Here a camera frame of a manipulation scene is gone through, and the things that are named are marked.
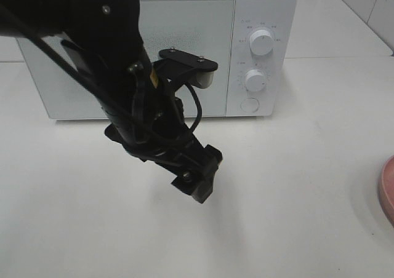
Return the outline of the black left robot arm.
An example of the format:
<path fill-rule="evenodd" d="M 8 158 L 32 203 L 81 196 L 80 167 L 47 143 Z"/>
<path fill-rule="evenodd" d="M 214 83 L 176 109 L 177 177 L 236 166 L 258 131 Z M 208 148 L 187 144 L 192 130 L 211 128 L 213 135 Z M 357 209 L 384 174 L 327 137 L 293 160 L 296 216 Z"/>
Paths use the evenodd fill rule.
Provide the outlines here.
<path fill-rule="evenodd" d="M 99 102 L 105 135 L 141 161 L 175 175 L 173 185 L 203 203 L 223 159 L 194 136 L 202 107 L 187 126 L 176 91 L 193 98 L 218 65 L 175 48 L 152 62 L 139 31 L 139 0 L 1 0 L 1 35 L 25 38 Z"/>

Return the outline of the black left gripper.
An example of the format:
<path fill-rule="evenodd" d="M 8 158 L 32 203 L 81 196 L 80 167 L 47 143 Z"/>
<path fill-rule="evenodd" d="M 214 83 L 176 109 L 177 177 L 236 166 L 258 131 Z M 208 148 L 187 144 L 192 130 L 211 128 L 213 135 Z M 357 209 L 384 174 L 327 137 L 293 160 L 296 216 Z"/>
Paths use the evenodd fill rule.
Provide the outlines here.
<path fill-rule="evenodd" d="M 180 192 L 203 204 L 212 194 L 222 153 L 203 146 L 194 135 L 202 109 L 191 127 L 185 123 L 183 103 L 177 97 L 163 97 L 147 107 L 133 107 L 140 117 L 105 106 L 111 124 L 105 135 L 132 156 L 152 161 L 178 175 L 171 183 Z"/>

